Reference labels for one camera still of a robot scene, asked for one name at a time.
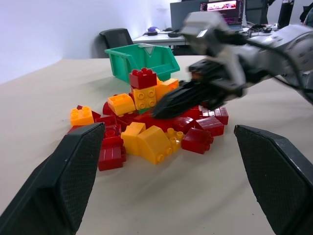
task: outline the black chair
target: black chair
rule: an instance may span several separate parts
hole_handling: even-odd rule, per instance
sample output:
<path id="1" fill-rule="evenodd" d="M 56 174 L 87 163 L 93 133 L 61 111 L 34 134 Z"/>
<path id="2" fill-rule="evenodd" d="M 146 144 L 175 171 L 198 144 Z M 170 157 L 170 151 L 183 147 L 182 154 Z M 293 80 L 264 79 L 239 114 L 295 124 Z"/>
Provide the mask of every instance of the black chair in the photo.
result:
<path id="1" fill-rule="evenodd" d="M 104 37 L 107 49 L 134 44 L 129 32 L 125 28 L 114 28 L 99 33 Z"/>

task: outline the yellow lego brick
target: yellow lego brick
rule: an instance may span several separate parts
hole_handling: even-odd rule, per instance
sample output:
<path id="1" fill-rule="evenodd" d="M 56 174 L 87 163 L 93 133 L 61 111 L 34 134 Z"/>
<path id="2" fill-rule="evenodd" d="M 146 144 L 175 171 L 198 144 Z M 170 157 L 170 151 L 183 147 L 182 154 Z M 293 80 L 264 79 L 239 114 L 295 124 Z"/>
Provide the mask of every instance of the yellow lego brick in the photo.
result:
<path id="1" fill-rule="evenodd" d="M 163 82 L 162 81 L 160 81 L 160 79 L 158 78 L 158 77 L 156 77 L 156 85 L 158 86 L 158 85 L 160 85 L 160 84 L 162 84 Z"/>
<path id="2" fill-rule="evenodd" d="M 108 105 L 116 115 L 123 115 L 136 110 L 133 99 L 128 94 L 118 94 L 108 98 Z"/>
<path id="3" fill-rule="evenodd" d="M 133 89 L 133 95 L 137 110 L 154 107 L 157 103 L 155 86 L 140 90 Z"/>
<path id="4" fill-rule="evenodd" d="M 127 154 L 140 155 L 137 136 L 146 130 L 145 123 L 132 122 L 121 134 Z"/>
<path id="5" fill-rule="evenodd" d="M 173 153 L 175 153 L 181 148 L 181 141 L 184 138 L 184 133 L 181 131 L 174 131 L 173 128 L 168 128 L 166 136 L 172 144 Z"/>
<path id="6" fill-rule="evenodd" d="M 70 111 L 70 124 L 71 126 L 84 126 L 93 124 L 91 108 L 84 106 L 81 110 L 72 109 Z"/>
<path id="7" fill-rule="evenodd" d="M 156 101 L 159 102 L 166 93 L 179 87 L 179 81 L 175 78 L 170 78 L 167 81 L 159 84 L 156 87 Z"/>
<path id="8" fill-rule="evenodd" d="M 153 164 L 159 164 L 173 153 L 172 144 L 161 128 L 152 126 L 138 136 L 141 157 Z"/>

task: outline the table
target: table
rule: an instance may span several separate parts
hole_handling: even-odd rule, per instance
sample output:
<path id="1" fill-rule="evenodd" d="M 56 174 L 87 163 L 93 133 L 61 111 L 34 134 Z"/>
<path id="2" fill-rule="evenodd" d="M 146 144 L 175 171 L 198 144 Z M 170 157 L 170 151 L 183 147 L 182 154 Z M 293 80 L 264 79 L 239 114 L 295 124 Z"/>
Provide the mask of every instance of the table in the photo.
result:
<path id="1" fill-rule="evenodd" d="M 252 33 L 252 37 L 256 36 L 269 36 L 271 33 Z M 183 36 L 177 38 L 170 38 L 167 34 L 158 34 L 155 36 L 144 35 L 133 40 L 134 43 L 148 43 L 158 46 L 181 46 L 188 45 Z"/>
<path id="2" fill-rule="evenodd" d="M 179 56 L 181 71 L 201 56 Z M 108 59 L 62 60 L 0 85 L 0 212 L 69 130 L 69 112 L 101 112 L 108 96 L 128 93 Z M 225 135 L 205 155 L 180 150 L 160 165 L 130 156 L 124 168 L 97 172 L 78 235 L 273 235 L 248 183 L 236 124 L 289 138 L 311 161 L 313 109 L 274 80 L 229 102 Z"/>

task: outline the cable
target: cable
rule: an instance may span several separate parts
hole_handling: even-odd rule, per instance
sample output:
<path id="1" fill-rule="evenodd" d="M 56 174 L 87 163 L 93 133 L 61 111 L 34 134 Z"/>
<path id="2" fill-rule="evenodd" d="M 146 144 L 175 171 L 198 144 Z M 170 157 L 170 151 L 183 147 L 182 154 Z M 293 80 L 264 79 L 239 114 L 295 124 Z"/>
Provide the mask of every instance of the cable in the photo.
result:
<path id="1" fill-rule="evenodd" d="M 290 66 L 291 66 L 291 68 L 292 68 L 292 70 L 293 70 L 293 72 L 297 78 L 297 81 L 299 84 L 299 86 L 298 86 L 299 90 L 303 93 L 303 96 L 313 105 L 313 99 L 307 94 L 306 89 L 305 89 L 304 84 L 303 84 L 303 81 L 300 77 L 300 70 L 298 68 L 298 65 L 295 63 L 294 59 L 291 56 L 289 56 L 287 53 L 285 53 L 285 52 L 283 52 L 277 48 L 273 48 L 273 47 L 255 42 L 255 41 L 246 40 L 246 43 L 251 45 L 251 46 L 254 46 L 254 47 L 258 47 L 258 48 L 261 48 L 264 50 L 272 51 L 272 52 L 279 54 L 280 56 L 284 57 L 289 62 Z"/>

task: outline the green plastic bin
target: green plastic bin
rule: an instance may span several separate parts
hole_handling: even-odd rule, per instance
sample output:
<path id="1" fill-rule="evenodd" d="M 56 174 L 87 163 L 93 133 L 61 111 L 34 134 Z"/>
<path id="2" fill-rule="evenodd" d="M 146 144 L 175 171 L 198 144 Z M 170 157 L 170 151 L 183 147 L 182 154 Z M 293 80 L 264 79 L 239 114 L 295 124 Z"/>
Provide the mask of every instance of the green plastic bin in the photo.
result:
<path id="1" fill-rule="evenodd" d="M 161 81 L 171 78 L 171 73 L 179 71 L 179 65 L 169 47 L 149 44 L 134 44 L 107 49 L 112 73 L 129 83 L 129 73 L 142 68 L 152 69 Z"/>

